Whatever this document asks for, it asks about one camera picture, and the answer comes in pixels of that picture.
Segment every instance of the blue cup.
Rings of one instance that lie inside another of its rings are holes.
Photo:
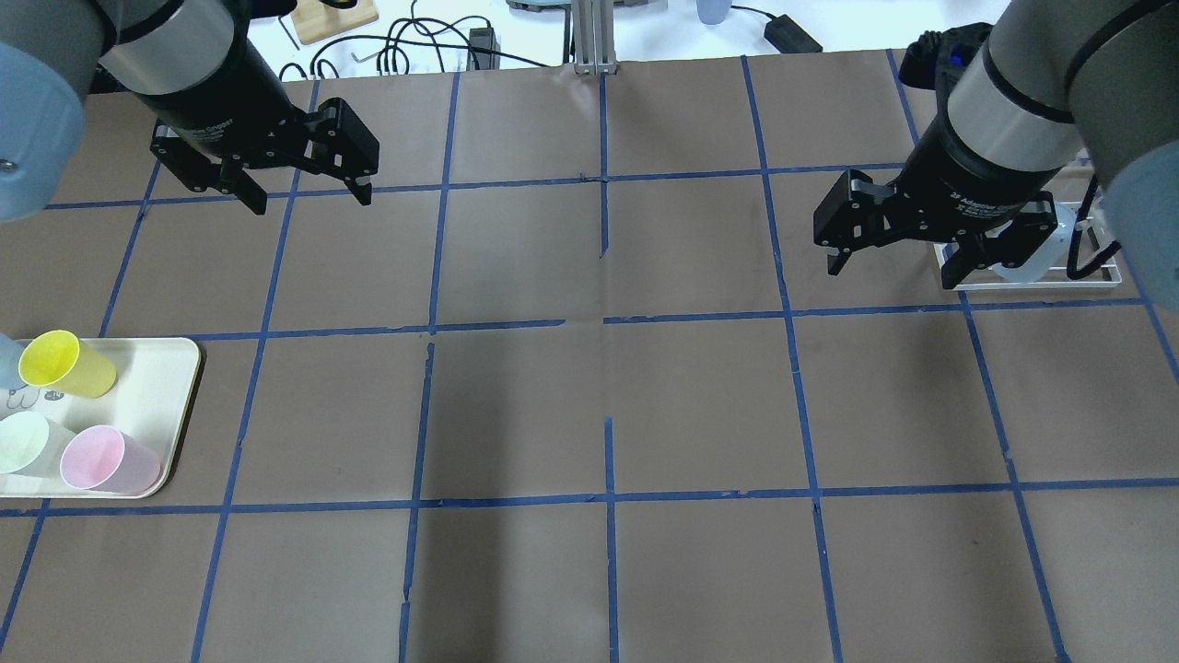
[[[696,15],[704,25],[717,25],[725,20],[733,0],[696,0]]]
[[[0,389],[20,389],[25,386],[19,368],[22,352],[25,352],[24,343],[0,334]]]

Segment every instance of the grid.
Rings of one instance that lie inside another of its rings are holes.
[[[888,58],[893,74],[894,77],[896,77],[896,61],[893,57],[893,53],[885,52],[885,55]],[[401,631],[400,631],[400,643],[399,643],[399,661],[406,661],[408,651],[408,645],[407,645],[407,638],[409,634],[408,625],[410,619],[413,618],[410,589],[414,582],[419,519],[423,510],[452,510],[452,508],[462,510],[462,508],[492,508],[492,507],[514,507],[514,506],[535,506],[535,505],[601,503],[605,504],[606,506],[606,518],[607,518],[606,552],[607,552],[608,564],[607,564],[606,582],[608,586],[608,611],[610,611],[610,625],[608,625],[610,659],[612,662],[618,662],[621,658],[619,648],[619,618],[618,618],[619,590],[618,590],[618,550],[617,550],[618,546],[617,546],[617,525],[615,525],[615,506],[619,503],[797,499],[797,500],[810,500],[814,506],[811,513],[814,518],[814,529],[815,529],[816,545],[817,545],[817,558],[818,558],[817,572],[821,578],[823,597],[826,609],[826,622],[830,635],[831,652],[832,652],[832,658],[836,662],[842,662],[843,650],[841,644],[839,625],[837,617],[838,606],[836,605],[836,597],[832,586],[832,577],[831,577],[832,571],[828,562],[826,536],[825,536],[823,510],[822,510],[823,499],[829,497],[920,495],[920,494],[950,494],[950,493],[1010,493],[1012,499],[1014,500],[1015,507],[1019,513],[1020,526],[1022,529],[1023,538],[1027,545],[1027,553],[1032,563],[1036,589],[1040,596],[1040,600],[1042,603],[1045,619],[1048,624],[1048,630],[1052,637],[1053,648],[1055,650],[1056,656],[1061,661],[1066,662],[1069,661],[1069,655],[1066,649],[1066,643],[1063,642],[1060,628],[1056,623],[1056,616],[1052,603],[1052,597],[1049,596],[1048,586],[1045,580],[1045,573],[1042,570],[1042,565],[1040,563],[1040,556],[1036,547],[1035,533],[1033,532],[1032,524],[1027,513],[1027,507],[1023,500],[1025,493],[1038,492],[1038,491],[1078,491],[1078,490],[1094,490],[1094,488],[1179,486],[1179,477],[1060,480],[1060,481],[1021,481],[1015,467],[1015,462],[1012,460],[1009,455],[1009,447],[1007,442],[1007,435],[1005,432],[1003,418],[1002,413],[1000,412],[999,401],[995,396],[995,389],[994,385],[992,383],[987,357],[983,353],[982,343],[979,337],[979,332],[975,326],[974,313],[979,310],[1036,309],[1036,308],[1050,308],[1050,307],[1060,307],[1060,308],[1141,307],[1146,310],[1146,314],[1150,317],[1154,332],[1158,335],[1158,340],[1165,361],[1170,368],[1170,372],[1174,376],[1175,381],[1179,382],[1179,366],[1177,366],[1174,353],[1171,349],[1171,344],[1166,337],[1166,333],[1164,332],[1164,328],[1159,321],[1159,316],[1155,313],[1153,304],[1145,296],[1134,298],[1076,300],[1076,301],[1063,301],[1053,303],[1046,303],[1046,302],[973,303],[964,293],[961,293],[959,295],[959,301],[956,303],[946,303],[946,304],[819,308],[819,309],[792,308],[786,278],[783,273],[783,257],[782,257],[782,249],[779,245],[778,228],[775,215],[775,199],[770,185],[771,176],[780,173],[798,173],[798,172],[838,172],[848,168],[855,168],[861,170],[895,169],[895,168],[901,168],[903,164],[898,163],[829,164],[829,165],[798,166],[798,168],[770,168],[766,158],[765,139],[762,133],[762,122],[758,111],[758,100],[755,94],[755,86],[750,73],[749,61],[745,58],[742,58],[742,71],[744,74],[745,90],[749,97],[749,110],[752,117],[753,130],[756,134],[758,160],[759,160],[758,169],[611,176],[608,169],[608,150],[607,150],[608,123],[606,113],[607,90],[610,85],[608,85],[608,77],[602,76],[599,79],[599,116],[600,116],[599,124],[600,124],[600,145],[601,145],[601,152],[600,152],[601,168],[599,176],[595,177],[581,176],[578,178],[482,182],[482,183],[450,182],[450,164],[452,164],[452,153],[454,149],[454,136],[455,136],[455,117],[456,117],[459,91],[460,91],[459,86],[460,74],[454,74],[452,77],[452,85],[450,85],[449,114],[448,114],[447,133],[446,133],[446,155],[443,160],[441,182],[436,185],[383,186],[383,188],[376,188],[374,190],[376,195],[390,193],[390,192],[404,192],[404,191],[436,191],[440,193],[436,241],[434,249],[434,268],[433,268],[433,278],[430,282],[429,319],[426,324],[406,326],[396,328],[390,328],[390,327],[324,328],[324,329],[271,329],[270,328],[270,319],[279,281],[279,271],[283,262],[286,235],[290,228],[291,214],[295,205],[297,204],[298,199],[303,197],[348,195],[348,192],[344,190],[299,191],[298,190],[299,173],[296,172],[290,190],[286,193],[277,193],[277,195],[271,193],[269,196],[270,198],[276,201],[284,201],[285,208],[283,212],[282,228],[278,236],[277,249],[274,256],[269,290],[265,300],[265,308],[259,329],[257,332],[231,332],[231,333],[189,335],[189,337],[202,342],[216,342],[216,341],[230,341],[230,340],[256,341],[255,360],[252,370],[250,373],[245,402],[243,403],[241,424],[237,433],[237,445],[235,447],[232,461],[230,465],[230,472],[225,481],[225,490],[222,504],[178,505],[178,506],[150,505],[150,506],[58,507],[53,506],[52,501],[46,499],[42,500],[40,506],[35,510],[0,510],[0,517],[2,518],[34,519],[34,525],[32,529],[32,534],[28,540],[24,562],[21,564],[20,572],[17,578],[12,596],[8,600],[2,626],[0,626],[0,648],[4,646],[4,642],[8,635],[8,630],[12,625],[13,617],[19,608],[19,600],[25,584],[25,579],[28,575],[29,566],[35,558],[38,540],[40,538],[42,525],[47,518],[92,517],[92,516],[137,516],[137,514],[198,514],[198,513],[217,514],[218,523],[216,530],[216,538],[213,541],[212,554],[209,562],[208,577],[204,584],[204,590],[202,596],[199,619],[197,623],[196,637],[192,644],[192,652],[191,652],[191,661],[197,662],[202,657],[202,645],[204,639],[206,619],[209,615],[210,603],[212,600],[212,596],[216,587],[218,563],[222,554],[222,547],[225,540],[226,524],[231,514],[316,512],[316,511],[320,512],[378,511],[378,510],[406,511],[409,513],[409,530],[407,538],[406,564],[404,564],[404,585],[403,585],[404,600],[402,603],[401,615],[400,615]],[[910,137],[913,138],[914,142],[916,142],[917,131],[914,125],[913,113],[909,109],[908,99],[898,80],[896,81],[896,86],[898,92],[898,101],[903,109]],[[316,99],[318,98],[318,91],[320,86],[318,83],[316,83],[311,94],[311,107],[314,107],[316,104]],[[163,199],[152,198],[152,192],[156,186],[158,173],[159,173],[159,164],[157,163],[151,172],[151,177],[146,185],[144,196],[141,199],[138,201],[64,203],[64,204],[50,205],[50,209],[87,209],[87,208],[110,208],[110,206],[138,208],[137,218],[132,228],[130,238],[127,241],[126,250],[123,255],[123,261],[119,268],[119,273],[110,295],[110,301],[106,307],[105,316],[103,319],[100,336],[105,336],[107,333],[107,328],[116,309],[116,304],[119,297],[119,291],[124,277],[126,275],[127,267],[131,262],[132,254],[134,252],[136,249],[136,241],[139,235],[139,230],[141,228],[141,223],[149,206],[231,199],[230,197],[226,196],[211,196],[211,197],[199,197],[199,198],[163,198]],[[788,354],[789,354],[791,380],[793,382],[793,390],[796,396],[796,407],[802,428],[803,453],[805,458],[806,484],[808,484],[805,488],[801,487],[769,488],[769,490],[751,490],[751,491],[618,492],[615,491],[615,479],[614,479],[615,465],[614,465],[614,444],[613,444],[613,420],[610,416],[607,416],[604,421],[604,427],[602,427],[602,445],[604,445],[602,458],[605,464],[604,492],[487,498],[487,499],[447,499],[447,498],[423,499],[422,498],[423,465],[426,457],[427,424],[430,408],[432,380],[433,380],[434,359],[435,359],[435,344],[430,342],[427,346],[427,356],[424,357],[423,373],[422,373],[421,412],[419,419],[416,460],[414,466],[413,495],[410,499],[375,500],[375,501],[284,503],[284,504],[235,503],[233,493],[242,458],[242,442],[245,439],[246,431],[250,425],[250,416],[253,406],[255,392],[258,383],[259,372],[264,361],[266,342],[269,340],[312,337],[312,336],[387,335],[387,334],[429,334],[430,336],[434,336],[437,334],[450,334],[450,333],[489,330],[489,329],[525,329],[525,328],[560,327],[566,323],[565,320],[559,320],[559,319],[521,320],[512,322],[488,322],[488,323],[452,323],[452,324],[439,323],[437,320],[439,283],[441,278],[442,256],[446,247],[444,241],[446,241],[447,202],[450,191],[465,190],[465,189],[512,188],[512,186],[561,186],[569,184],[597,182],[599,183],[599,192],[601,202],[600,249],[601,249],[601,255],[606,255],[606,252],[610,250],[608,199],[610,199],[611,183],[631,182],[631,180],[656,180],[656,179],[726,178],[726,177],[742,177],[742,176],[758,176],[762,180],[765,210],[769,219],[769,227],[766,230],[769,232],[769,238],[772,247],[773,262],[776,268],[776,280],[780,297],[780,309],[714,313],[714,314],[606,316],[602,319],[601,322],[602,324],[606,326],[613,326],[613,324],[659,324],[659,323],[723,321],[723,320],[763,320],[763,319],[782,320],[785,333]],[[995,432],[999,439],[999,445],[1000,445],[999,451],[1005,460],[1008,480],[1005,483],[982,483],[982,484],[823,487],[818,479],[815,453],[811,444],[810,422],[808,418],[808,406],[806,406],[806,390],[803,380],[803,372],[799,366],[799,352],[796,340],[797,334],[795,330],[795,320],[801,317],[814,317],[814,316],[911,315],[922,313],[960,313],[963,316],[964,322],[967,324],[967,329],[969,332],[969,337],[973,346],[975,361],[977,363],[980,380],[982,381],[982,385],[986,390],[987,402],[990,408],[990,415],[993,418]]]

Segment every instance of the blue tape line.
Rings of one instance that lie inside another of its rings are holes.
[[[790,308],[790,294],[782,269],[782,248],[778,242],[778,222],[773,209],[773,191],[770,188],[770,171],[765,156],[765,139],[762,134],[762,118],[757,110],[757,96],[753,92],[753,77],[749,71],[749,58],[740,57],[742,73],[745,77],[745,92],[749,94],[750,113],[753,118],[753,134],[757,138],[757,156],[762,172],[762,189],[765,193],[765,212],[770,225],[770,243],[773,249],[773,268],[778,278],[778,293],[782,296],[782,310],[785,311],[786,347],[790,354],[790,372],[795,386],[795,401],[798,407],[798,422],[803,438],[803,454],[806,459],[806,483],[811,497],[811,514],[815,521],[815,545],[818,553],[819,578],[823,583],[823,600],[826,605],[826,623],[831,637],[831,655],[835,663],[843,663],[843,645],[839,642],[839,623],[835,610],[835,589],[831,583],[831,565],[826,554],[826,529],[823,525],[822,499],[818,473],[815,468],[815,451],[811,445],[810,420],[806,415],[806,395],[803,389],[802,369],[798,366],[798,346],[795,336],[795,322]]]
[[[785,317],[780,310],[747,310],[735,313],[687,313],[670,315],[619,315],[604,317],[604,324],[643,324],[647,322],[706,322],[713,320],[764,320]]]
[[[457,92],[459,74],[455,74]],[[434,385],[434,343],[426,346],[426,368],[422,375],[422,402],[417,414],[417,451],[414,457],[414,507],[409,512],[409,531],[406,536],[406,576],[402,584],[401,631],[397,642],[397,661],[404,663],[409,643],[409,593],[414,586],[414,565],[417,558],[417,524],[421,518],[422,478],[426,471],[426,438],[430,422],[430,394]]]
[[[1138,273],[1134,270],[1134,264],[1131,262],[1129,256],[1122,252],[1121,258],[1122,262],[1126,263],[1126,269],[1129,270],[1129,277],[1134,280],[1134,287],[1142,294],[1142,304],[1146,307],[1146,315],[1151,319],[1151,324],[1154,327],[1154,335],[1159,337],[1159,344],[1162,346],[1162,356],[1166,357],[1167,366],[1171,367],[1171,375],[1174,376],[1175,383],[1179,383],[1179,363],[1175,362],[1175,353],[1171,348],[1171,341],[1167,339],[1167,333],[1162,329],[1162,322],[1159,320],[1159,314],[1154,310],[1154,303],[1146,296],[1146,290],[1142,289],[1142,282],[1139,281]]]
[[[1023,492],[1132,490],[1179,487],[1179,477],[1145,477],[1131,479],[1065,479],[1054,481],[1020,481]],[[1010,491],[1007,484],[933,484],[903,486],[842,486],[824,487],[828,497],[894,497],[928,494],[994,493]],[[274,504],[232,504],[230,513],[304,513],[327,511],[401,511],[411,508],[507,508],[514,506],[549,506],[561,504],[597,504],[613,501],[710,501],[738,499],[803,499],[810,498],[810,488],[758,488],[729,491],[656,491],[630,493],[567,493],[552,495],[521,495],[505,498],[439,498],[439,499],[381,499],[358,501],[301,501]],[[218,505],[159,505],[136,507],[72,506],[50,507],[46,518],[59,517],[123,517],[123,516],[185,516],[219,513]],[[0,511],[0,518],[37,518],[39,508],[9,508]]]
[[[585,177],[558,177],[554,179],[506,179],[502,182],[456,182],[450,184],[450,190],[472,189],[513,189],[518,186],[564,186],[568,184],[585,184],[593,182]]]
[[[1105,488],[1173,488],[1179,477],[1146,477],[1140,479],[1075,479],[1065,481],[1020,481],[1025,491],[1089,491]]]
[[[50,500],[42,499],[38,508],[37,520],[33,523],[33,532],[28,537],[28,545],[25,547],[25,558],[20,563],[20,571],[17,573],[17,582],[12,586],[12,596],[8,598],[8,609],[4,613],[4,623],[0,624],[0,654],[4,652],[5,642],[8,641],[8,629],[12,628],[13,617],[17,616],[17,603],[20,602],[20,592],[25,589],[25,579],[28,578],[28,569],[33,565],[33,553],[37,552],[37,543],[41,539],[41,527],[45,525],[45,511],[50,507]]]
[[[192,655],[190,663],[200,661],[200,649],[205,643],[205,625],[209,623],[209,606],[213,600],[213,584],[217,580],[217,569],[220,565],[220,551],[225,544],[225,527],[229,525],[229,505],[233,501],[233,486],[237,484],[237,471],[242,461],[242,445],[233,447],[233,460],[229,466],[229,479],[225,481],[225,495],[222,499],[217,533],[213,536],[213,549],[209,556],[209,571],[205,573],[205,587],[200,593],[200,611],[197,612],[197,630],[192,637]]]
[[[858,308],[815,308],[791,310],[793,317],[816,317],[828,315],[894,315],[905,313],[944,313],[962,310],[961,304],[917,304],[905,307],[858,307]]]
[[[172,339],[189,339],[190,341],[257,341],[262,337],[261,332],[226,332],[224,334],[176,334]]]
[[[400,511],[415,506],[411,499],[371,501],[299,501],[276,504],[235,504],[231,513],[321,513],[331,511]]]
[[[756,491],[665,491],[617,493],[614,501],[713,501],[730,499],[810,498],[810,488],[775,488]]]
[[[152,506],[71,506],[50,507],[46,518],[74,516],[191,516],[220,513],[220,505],[152,505]]]
[[[423,499],[422,508],[506,508],[509,506],[549,506],[556,504],[588,504],[605,501],[600,493],[572,493],[508,498],[444,498]]]
[[[1060,302],[996,302],[974,303],[974,310],[1022,310],[1022,309],[1048,309],[1048,308],[1092,308],[1092,307],[1137,307],[1142,306],[1142,300],[1138,297],[1122,297],[1111,300],[1065,300]]]
[[[614,419],[606,418],[606,587],[610,605],[610,663],[618,663],[618,519],[614,504]]]
[[[941,484],[933,486],[850,486],[823,488],[823,497],[941,495],[957,493],[1001,493],[1010,484]]]
[[[442,156],[442,188],[439,193],[439,225],[434,236],[434,275],[430,277],[430,335],[439,323],[439,283],[442,280],[442,243],[446,239],[446,206],[450,197],[450,157],[454,153],[454,123],[459,113],[459,73],[450,85],[450,114],[446,125],[446,152]]]
[[[710,177],[744,177],[751,175],[762,175],[762,171],[757,169],[742,169],[742,170],[706,170],[706,171],[691,171],[691,172],[652,172],[643,175],[614,175],[610,177],[610,180],[651,182],[654,179],[703,179]]]
[[[320,98],[320,81],[311,86],[310,109],[315,107]],[[262,360],[266,352],[266,333],[270,329],[270,314],[275,307],[275,294],[278,290],[278,275],[282,271],[283,254],[286,245],[286,234],[290,229],[291,212],[295,208],[295,191],[298,190],[299,171],[295,171],[291,178],[291,186],[286,196],[286,209],[283,212],[283,225],[278,232],[278,243],[275,247],[275,262],[270,269],[270,287],[266,290],[266,303],[262,314],[261,336],[258,348],[253,356],[253,367],[250,370],[250,385],[246,388],[245,403],[242,407],[242,421],[237,431],[237,444],[233,446],[233,459],[230,461],[229,477],[225,480],[225,493],[222,497],[220,513],[217,518],[217,533],[213,537],[213,549],[209,557],[209,572],[205,576],[205,589],[200,597],[200,611],[197,613],[197,629],[192,638],[192,655],[190,663],[200,661],[200,650],[205,641],[205,625],[209,623],[209,606],[212,603],[213,586],[217,580],[217,569],[220,564],[220,551],[225,544],[225,529],[229,525],[230,506],[233,504],[233,490],[237,486],[237,474],[242,465],[242,442],[250,422],[250,414],[253,411],[253,396],[258,386],[258,376],[262,373]]]
[[[896,94],[901,98],[901,110],[904,111],[904,123],[909,126],[909,138],[916,145],[921,140],[921,137],[917,134],[916,123],[913,122],[913,109],[909,107],[909,97],[904,93],[904,84],[901,83],[901,73],[896,67],[896,58],[893,57],[893,50],[885,48],[884,57],[888,58],[888,67],[893,71],[893,84],[896,85]]]
[[[610,160],[607,146],[610,145],[610,133],[606,125],[606,74],[598,74],[598,143],[601,156],[601,163],[598,169],[601,183],[599,184],[600,199],[599,206],[601,208],[601,252],[599,257],[605,256],[606,251],[610,250],[610,192],[607,191],[607,185],[610,183]]]
[[[93,210],[100,208],[138,208],[143,201],[95,201],[92,203],[50,203],[46,210]]]
[[[233,196],[185,196],[182,198],[152,198],[153,205],[186,205],[189,203],[228,203]]]
[[[564,319],[555,320],[515,320],[506,322],[454,322],[436,324],[437,332],[487,332],[490,329],[535,329],[538,327],[560,327]]]
[[[1020,527],[1023,530],[1023,540],[1027,544],[1028,557],[1032,560],[1032,573],[1035,576],[1036,590],[1040,592],[1040,603],[1043,605],[1045,617],[1048,622],[1048,634],[1052,637],[1052,645],[1056,650],[1056,656],[1062,662],[1068,662],[1069,657],[1065,651],[1065,641],[1060,635],[1060,625],[1056,622],[1056,610],[1052,604],[1052,596],[1048,593],[1048,583],[1045,579],[1043,566],[1040,563],[1040,551],[1035,543],[1035,534],[1032,531],[1032,520],[1028,518],[1027,505],[1023,501],[1023,491],[1020,486],[1019,473],[1015,470],[1015,461],[1012,460],[1010,446],[1007,440],[1007,429],[1003,426],[1002,414],[999,412],[999,399],[995,396],[995,387],[990,380],[990,370],[987,367],[987,357],[982,352],[982,341],[979,339],[979,329],[974,322],[974,313],[970,310],[970,301],[966,293],[959,293],[962,301],[962,314],[966,316],[967,332],[970,334],[970,344],[974,347],[974,357],[979,363],[979,373],[982,376],[982,386],[987,393],[987,403],[990,407],[990,416],[995,425],[995,434],[999,438],[999,448],[1003,454],[1003,464],[1007,466],[1007,477],[1010,480],[1012,495],[1015,498],[1015,510],[1019,513]]]
[[[402,184],[397,186],[374,186],[373,193],[408,193],[411,191],[441,191],[441,184]],[[351,196],[348,189],[324,189],[322,191],[297,191],[299,198],[317,198],[323,196]]]
[[[337,329],[285,329],[270,332],[270,339],[309,339],[320,336],[376,336],[386,334],[422,334],[429,332],[424,324],[409,324],[406,327],[341,327]]]
[[[798,172],[843,172],[845,170],[896,170],[904,168],[901,163],[883,164],[834,164],[821,166],[790,166],[768,169],[770,175],[789,175]]]
[[[111,317],[114,315],[114,303],[119,298],[119,290],[123,289],[123,280],[127,276],[127,267],[131,264],[131,252],[136,249],[136,239],[139,238],[139,229],[143,227],[144,216],[147,215],[147,201],[151,198],[152,189],[156,188],[156,177],[159,176],[159,162],[151,169],[147,178],[147,189],[139,201],[139,214],[136,215],[136,223],[131,227],[131,236],[127,238],[127,248],[123,251],[123,262],[119,263],[119,275],[114,277],[114,287],[111,288],[111,298],[106,302],[106,313],[103,315],[103,324],[98,330],[99,339],[106,337],[106,329],[111,326]]]

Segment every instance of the white tray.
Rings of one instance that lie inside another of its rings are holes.
[[[114,388],[99,399],[25,387],[0,389],[0,419],[22,411],[44,414],[78,432],[108,424],[159,454],[159,479],[141,493],[110,493],[71,488],[60,478],[37,479],[0,474],[0,498],[139,499],[160,490],[172,473],[189,401],[200,369],[200,348],[189,339],[86,339],[114,363]]]

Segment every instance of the pink cup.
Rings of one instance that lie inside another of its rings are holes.
[[[61,479],[74,488],[141,493],[159,478],[159,455],[112,426],[91,426],[61,453]]]

